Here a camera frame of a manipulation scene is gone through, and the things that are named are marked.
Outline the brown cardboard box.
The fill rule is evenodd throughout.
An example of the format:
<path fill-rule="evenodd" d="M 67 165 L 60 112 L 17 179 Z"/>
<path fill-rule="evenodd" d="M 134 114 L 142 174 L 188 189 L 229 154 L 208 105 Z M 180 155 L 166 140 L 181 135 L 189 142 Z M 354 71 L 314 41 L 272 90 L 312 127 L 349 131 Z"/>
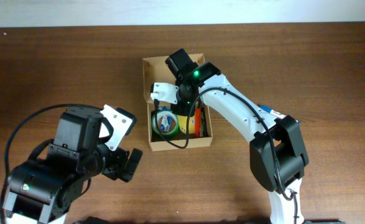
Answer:
<path fill-rule="evenodd" d="M 177 149 L 164 141 L 158 134 L 152 130 L 152 115 L 154 111 L 153 100 L 150 97 L 151 85 L 155 82 L 175 84 L 175 77 L 165 63 L 167 56 L 148 57 L 142 59 L 143 66 L 143 87 L 144 99 L 147 103 L 147 125 L 148 125 L 148 142 L 152 152 L 168 151 Z M 208 137 L 195 138 L 193 135 L 189 137 L 186 149 L 195 147 L 209 147 L 213 140 L 213 131 L 211 126 L 210 109 L 204 106 L 206 129 Z"/>

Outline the green tape roll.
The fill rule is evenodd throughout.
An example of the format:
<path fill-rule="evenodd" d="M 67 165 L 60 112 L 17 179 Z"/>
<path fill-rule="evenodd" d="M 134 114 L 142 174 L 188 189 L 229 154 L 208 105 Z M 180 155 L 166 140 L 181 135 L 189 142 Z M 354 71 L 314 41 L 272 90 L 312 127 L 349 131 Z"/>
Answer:
<path fill-rule="evenodd" d="M 173 118 L 170 131 L 168 133 L 162 132 L 160 130 L 160 123 L 163 116 L 171 116 Z M 165 110 L 157 110 L 154 115 L 152 116 L 152 129 L 156 134 L 162 134 L 165 137 L 172 137 L 175 136 L 179 131 L 179 125 L 178 125 L 178 118 L 175 114 L 173 114 L 171 111 L 165 111 Z"/>

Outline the white blue staples box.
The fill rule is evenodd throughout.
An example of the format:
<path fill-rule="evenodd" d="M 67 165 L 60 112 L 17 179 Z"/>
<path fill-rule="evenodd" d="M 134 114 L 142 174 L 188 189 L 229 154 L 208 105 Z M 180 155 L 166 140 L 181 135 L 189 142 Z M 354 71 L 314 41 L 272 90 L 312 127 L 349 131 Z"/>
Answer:
<path fill-rule="evenodd" d="M 163 116 L 160 123 L 160 130 L 162 132 L 168 133 L 172 124 L 173 118 L 171 116 Z"/>

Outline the yellow sticky note pad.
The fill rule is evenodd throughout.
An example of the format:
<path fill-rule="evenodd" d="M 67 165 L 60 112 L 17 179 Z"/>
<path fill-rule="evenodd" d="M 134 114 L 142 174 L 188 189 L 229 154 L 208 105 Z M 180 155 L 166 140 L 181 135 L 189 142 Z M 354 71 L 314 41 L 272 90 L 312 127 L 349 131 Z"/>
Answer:
<path fill-rule="evenodd" d="M 178 118 L 179 130 L 183 134 L 186 134 L 187 133 L 187 117 L 178 115 L 177 118 Z M 189 130 L 189 134 L 195 134 L 195 117 L 194 116 L 190 117 L 190 121 L 188 124 L 188 130 Z"/>

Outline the white blue marker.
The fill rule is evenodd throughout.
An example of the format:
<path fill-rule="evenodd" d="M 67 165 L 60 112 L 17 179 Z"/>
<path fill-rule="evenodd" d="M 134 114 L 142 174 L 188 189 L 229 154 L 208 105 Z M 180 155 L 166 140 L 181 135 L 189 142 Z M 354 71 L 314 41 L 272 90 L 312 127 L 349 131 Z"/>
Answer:
<path fill-rule="evenodd" d="M 260 109 L 276 116 L 279 119 L 284 119 L 286 117 L 285 114 L 279 113 L 278 111 L 273 110 L 272 108 L 266 107 L 265 105 L 260 105 Z"/>

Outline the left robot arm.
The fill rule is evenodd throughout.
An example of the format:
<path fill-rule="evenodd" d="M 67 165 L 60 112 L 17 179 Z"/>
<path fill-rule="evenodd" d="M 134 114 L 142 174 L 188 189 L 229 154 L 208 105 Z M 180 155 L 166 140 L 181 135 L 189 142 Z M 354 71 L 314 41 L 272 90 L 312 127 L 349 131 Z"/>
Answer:
<path fill-rule="evenodd" d="M 104 175 L 129 182 L 143 152 L 119 144 L 136 117 L 122 108 L 63 104 L 55 137 L 44 140 L 28 159 L 9 168 L 0 196 L 1 223 L 64 223 L 73 201 L 84 195 L 92 178 Z"/>

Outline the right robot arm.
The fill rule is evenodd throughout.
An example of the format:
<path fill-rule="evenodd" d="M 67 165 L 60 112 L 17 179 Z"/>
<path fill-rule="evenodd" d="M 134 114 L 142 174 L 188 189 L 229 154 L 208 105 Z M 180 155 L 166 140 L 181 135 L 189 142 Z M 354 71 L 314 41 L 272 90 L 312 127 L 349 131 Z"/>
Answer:
<path fill-rule="evenodd" d="M 300 186 L 309 159 L 299 122 L 257 106 L 230 84 L 210 62 L 199 65 L 184 49 L 165 61 L 176 81 L 171 109 L 191 116 L 197 102 L 213 108 L 249 143 L 251 172 L 268 191 L 271 223 L 304 223 Z"/>

